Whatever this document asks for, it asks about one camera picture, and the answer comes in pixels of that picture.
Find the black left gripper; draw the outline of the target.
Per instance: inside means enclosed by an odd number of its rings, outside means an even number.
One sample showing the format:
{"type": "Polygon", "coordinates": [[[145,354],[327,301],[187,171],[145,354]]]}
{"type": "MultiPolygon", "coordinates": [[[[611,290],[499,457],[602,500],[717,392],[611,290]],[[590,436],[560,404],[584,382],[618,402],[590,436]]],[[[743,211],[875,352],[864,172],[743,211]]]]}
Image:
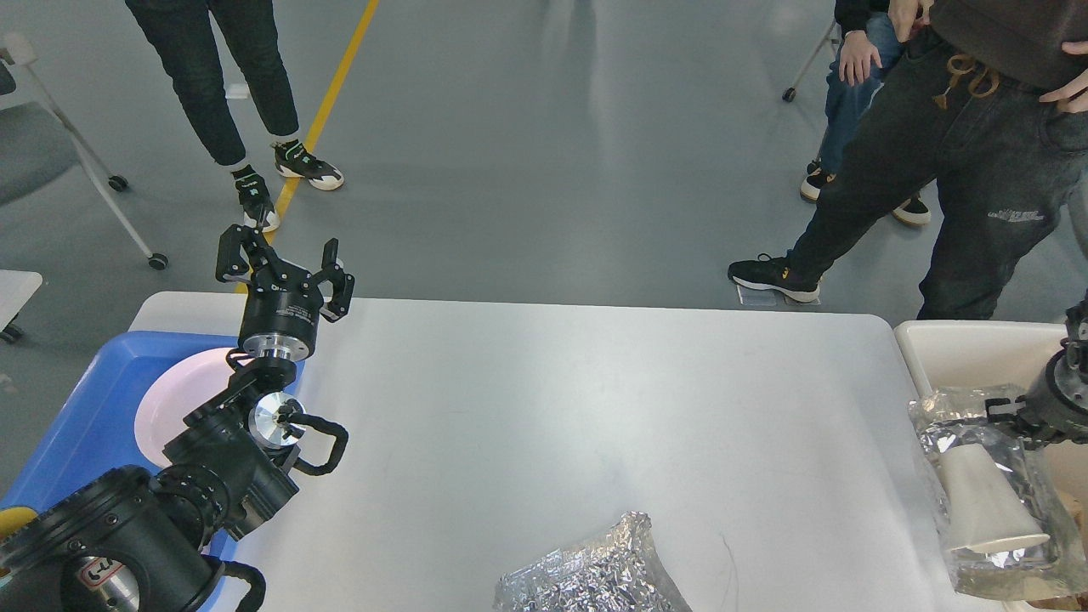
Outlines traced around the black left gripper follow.
{"type": "Polygon", "coordinates": [[[232,224],[218,241],[217,282],[246,284],[238,348],[251,356],[274,356],[298,363],[316,353],[319,314],[337,322],[350,309],[356,279],[343,270],[339,240],[324,244],[321,267],[310,271],[285,264],[255,227],[232,224]],[[320,286],[329,283],[324,302],[320,286]]]}

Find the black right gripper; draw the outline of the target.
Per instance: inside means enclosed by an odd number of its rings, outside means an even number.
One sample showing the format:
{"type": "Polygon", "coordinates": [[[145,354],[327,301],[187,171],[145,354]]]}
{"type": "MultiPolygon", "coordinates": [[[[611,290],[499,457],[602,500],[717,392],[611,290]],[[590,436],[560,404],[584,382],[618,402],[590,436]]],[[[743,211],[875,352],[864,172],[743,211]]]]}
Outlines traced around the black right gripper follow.
{"type": "Polygon", "coordinates": [[[1065,346],[1044,365],[1028,393],[984,401],[988,423],[1023,426],[1037,445],[1087,443],[1085,348],[1065,346]]]}

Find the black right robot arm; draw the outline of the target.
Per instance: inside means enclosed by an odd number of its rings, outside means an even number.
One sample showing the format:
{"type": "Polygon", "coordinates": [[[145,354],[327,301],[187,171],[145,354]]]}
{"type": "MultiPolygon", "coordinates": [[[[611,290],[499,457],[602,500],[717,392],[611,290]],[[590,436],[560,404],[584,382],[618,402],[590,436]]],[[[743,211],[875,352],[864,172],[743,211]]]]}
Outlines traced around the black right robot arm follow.
{"type": "Polygon", "coordinates": [[[1066,336],[1026,394],[987,400],[987,423],[1022,445],[1087,443],[1087,299],[1066,310],[1066,336]]]}

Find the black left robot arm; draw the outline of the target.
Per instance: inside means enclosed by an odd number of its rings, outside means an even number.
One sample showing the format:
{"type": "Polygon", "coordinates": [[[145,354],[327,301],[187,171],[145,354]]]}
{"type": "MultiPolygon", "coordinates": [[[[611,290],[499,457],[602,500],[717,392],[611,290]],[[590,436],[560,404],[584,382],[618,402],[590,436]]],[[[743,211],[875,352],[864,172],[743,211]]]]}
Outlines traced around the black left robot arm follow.
{"type": "Polygon", "coordinates": [[[245,582],[237,608],[264,604],[260,570],[205,553],[219,531],[240,540],[298,492],[292,470],[338,468],[349,431],[308,414],[286,391],[316,353],[320,319],[349,313],[356,280],[338,241],[316,271],[280,258],[260,229],[220,236],[215,276],[247,286],[222,391],[166,442],[166,468],[106,470],[3,539],[4,611],[197,611],[225,578],[245,582]]]}

